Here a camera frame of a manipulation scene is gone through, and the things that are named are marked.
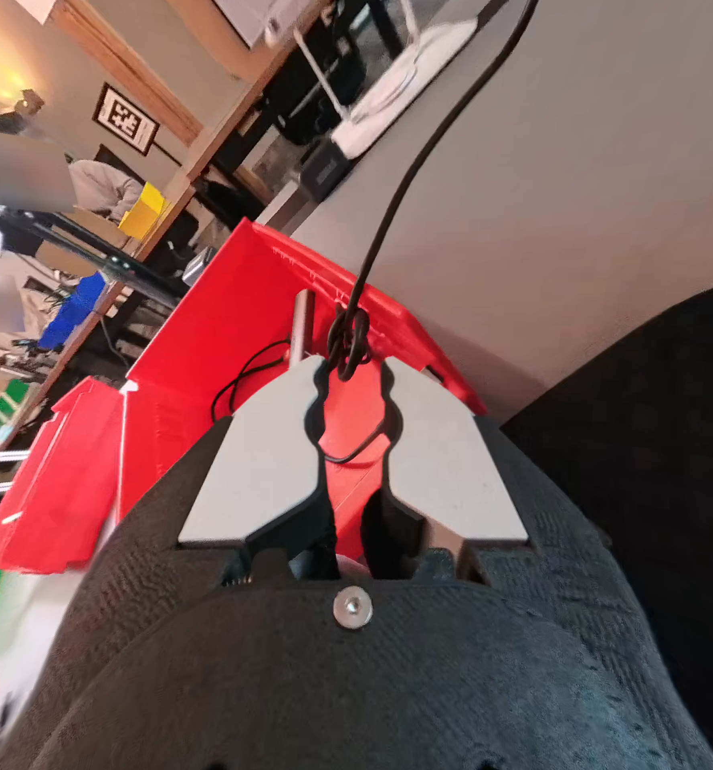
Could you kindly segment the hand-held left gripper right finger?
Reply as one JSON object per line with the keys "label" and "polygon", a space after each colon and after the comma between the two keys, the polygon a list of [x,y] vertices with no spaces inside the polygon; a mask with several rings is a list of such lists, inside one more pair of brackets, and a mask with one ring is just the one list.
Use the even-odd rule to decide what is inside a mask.
{"label": "hand-held left gripper right finger", "polygon": [[406,579],[429,551],[453,570],[476,547],[529,545],[529,534],[476,414],[438,380],[399,358],[381,369],[385,435],[380,577]]}

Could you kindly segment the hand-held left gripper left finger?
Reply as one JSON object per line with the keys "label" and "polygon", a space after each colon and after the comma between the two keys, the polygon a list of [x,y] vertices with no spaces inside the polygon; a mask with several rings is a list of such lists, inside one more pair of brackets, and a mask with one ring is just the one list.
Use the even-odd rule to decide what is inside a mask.
{"label": "hand-held left gripper left finger", "polygon": [[312,355],[236,411],[178,534],[179,545],[310,549],[328,533],[319,446],[328,388],[325,359]]}

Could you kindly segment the red plastic bin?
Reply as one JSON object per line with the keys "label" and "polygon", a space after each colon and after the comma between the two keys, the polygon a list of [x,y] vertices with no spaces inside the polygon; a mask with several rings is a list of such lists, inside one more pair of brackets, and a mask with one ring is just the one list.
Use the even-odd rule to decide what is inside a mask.
{"label": "red plastic bin", "polygon": [[117,497],[123,397],[85,378],[53,407],[0,504],[0,571],[84,567]]}
{"label": "red plastic bin", "polygon": [[[329,531],[310,549],[236,549],[249,561],[268,550],[288,559],[323,547],[335,550],[342,531],[359,527],[369,498],[379,495],[382,456],[389,445],[381,369],[399,358],[438,380],[477,416],[483,406],[416,318],[394,299],[367,286],[359,301],[369,327],[367,358],[352,379],[339,379],[328,364],[328,332],[355,277],[327,259],[265,226],[240,225],[172,312],[130,372],[121,449],[120,511],[128,514],[209,428],[227,428],[258,390],[286,373],[295,296],[315,293],[313,349],[325,359],[329,388],[319,440],[329,494]],[[218,439],[218,449],[223,438]],[[206,462],[206,476],[212,466]],[[206,476],[196,482],[196,497]],[[184,521],[194,504],[186,504]]]}

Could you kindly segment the black hex-patterned pouch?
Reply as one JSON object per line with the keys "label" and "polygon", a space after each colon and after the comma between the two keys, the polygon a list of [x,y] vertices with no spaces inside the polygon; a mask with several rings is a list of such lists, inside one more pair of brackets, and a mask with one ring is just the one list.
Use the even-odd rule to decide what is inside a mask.
{"label": "black hex-patterned pouch", "polygon": [[713,746],[713,289],[630,332],[502,429],[610,538]]}

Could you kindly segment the grey power adapter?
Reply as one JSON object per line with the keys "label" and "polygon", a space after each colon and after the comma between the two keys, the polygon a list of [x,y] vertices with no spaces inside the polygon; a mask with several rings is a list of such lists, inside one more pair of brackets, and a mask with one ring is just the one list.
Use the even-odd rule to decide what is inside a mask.
{"label": "grey power adapter", "polygon": [[181,280],[188,287],[193,287],[198,278],[205,272],[206,268],[213,261],[216,250],[212,247],[204,248],[193,259],[191,259],[183,271]]}

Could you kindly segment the blue plastic bin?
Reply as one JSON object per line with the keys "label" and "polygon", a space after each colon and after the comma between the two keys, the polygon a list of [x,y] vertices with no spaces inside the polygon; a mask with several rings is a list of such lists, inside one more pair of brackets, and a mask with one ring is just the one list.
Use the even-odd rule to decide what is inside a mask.
{"label": "blue plastic bin", "polygon": [[45,327],[37,341],[44,351],[59,351],[73,334],[92,314],[99,297],[107,284],[100,272],[82,278],[72,294],[60,306],[55,318]]}

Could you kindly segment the yellow plastic bin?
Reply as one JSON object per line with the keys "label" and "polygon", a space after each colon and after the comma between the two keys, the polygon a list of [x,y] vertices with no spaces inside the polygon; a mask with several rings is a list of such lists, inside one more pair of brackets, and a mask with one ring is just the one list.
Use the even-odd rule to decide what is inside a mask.
{"label": "yellow plastic bin", "polygon": [[136,241],[145,240],[168,212],[170,203],[158,188],[146,182],[136,203],[122,216],[119,230]]}

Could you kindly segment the black power adapter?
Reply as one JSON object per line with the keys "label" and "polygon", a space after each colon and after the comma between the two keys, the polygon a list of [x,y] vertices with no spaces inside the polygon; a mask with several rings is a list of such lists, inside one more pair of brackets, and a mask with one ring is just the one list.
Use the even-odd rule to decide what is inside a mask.
{"label": "black power adapter", "polygon": [[299,187],[311,202],[320,204],[350,174],[354,165],[327,136],[304,155]]}

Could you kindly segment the printed tag card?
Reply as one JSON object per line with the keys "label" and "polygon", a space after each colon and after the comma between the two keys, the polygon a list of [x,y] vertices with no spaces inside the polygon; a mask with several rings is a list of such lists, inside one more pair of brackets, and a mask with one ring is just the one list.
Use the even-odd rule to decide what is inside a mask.
{"label": "printed tag card", "polygon": [[141,156],[149,155],[160,128],[158,121],[109,82],[101,88],[92,121]]}

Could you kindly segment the instruction sheet on stand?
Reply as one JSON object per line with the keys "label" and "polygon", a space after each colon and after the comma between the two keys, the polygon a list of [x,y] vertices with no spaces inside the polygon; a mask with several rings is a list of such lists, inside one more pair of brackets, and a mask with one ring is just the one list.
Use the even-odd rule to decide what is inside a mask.
{"label": "instruction sheet on stand", "polygon": [[[412,2],[399,2],[406,41],[384,2],[323,2],[323,13],[303,33],[299,22],[313,2],[214,2],[248,49],[294,49],[263,87],[257,109],[288,142],[309,147],[329,136],[346,160],[364,155],[450,63],[477,31],[477,18],[419,25]],[[351,32],[364,7],[378,11],[379,33],[391,28],[393,59],[365,86],[367,68]]]}

